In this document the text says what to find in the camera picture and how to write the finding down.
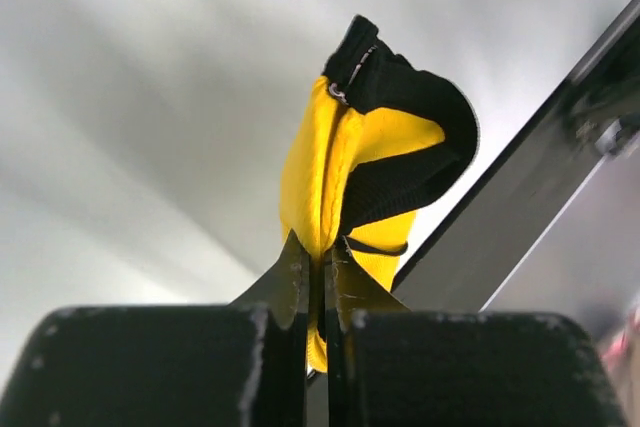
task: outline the yellow cloth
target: yellow cloth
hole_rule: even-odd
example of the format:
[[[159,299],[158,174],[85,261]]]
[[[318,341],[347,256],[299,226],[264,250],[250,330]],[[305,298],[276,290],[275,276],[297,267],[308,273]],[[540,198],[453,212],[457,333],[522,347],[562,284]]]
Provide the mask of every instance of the yellow cloth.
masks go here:
[[[280,192],[284,238],[294,230],[320,269],[338,235],[347,177],[361,163],[425,149],[444,141],[440,126],[399,110],[379,107],[366,115],[328,94],[329,80],[316,80],[302,124],[285,162]],[[355,228],[350,237],[379,249],[407,240],[415,211]],[[355,260],[390,290],[398,257],[353,252]],[[327,371],[326,344],[311,318],[307,343],[311,366]]]

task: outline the black strap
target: black strap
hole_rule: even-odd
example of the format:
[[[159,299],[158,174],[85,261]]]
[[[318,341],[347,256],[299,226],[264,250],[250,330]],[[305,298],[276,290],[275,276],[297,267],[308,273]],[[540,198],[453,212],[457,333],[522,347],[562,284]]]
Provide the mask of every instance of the black strap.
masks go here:
[[[475,156],[478,126],[464,95],[447,79],[417,71],[356,16],[323,75],[329,93],[362,114],[379,107],[436,122],[445,141],[427,149],[358,165],[347,179],[340,234],[409,212],[440,198]]]
[[[409,244],[405,242],[398,249],[394,250],[385,250],[374,247],[373,245],[365,244],[364,242],[360,242],[359,240],[354,239],[353,237],[345,237],[347,241],[347,246],[351,250],[355,250],[356,252],[362,252],[364,254],[377,254],[377,255],[386,255],[388,257],[400,257],[404,254],[409,248]]]

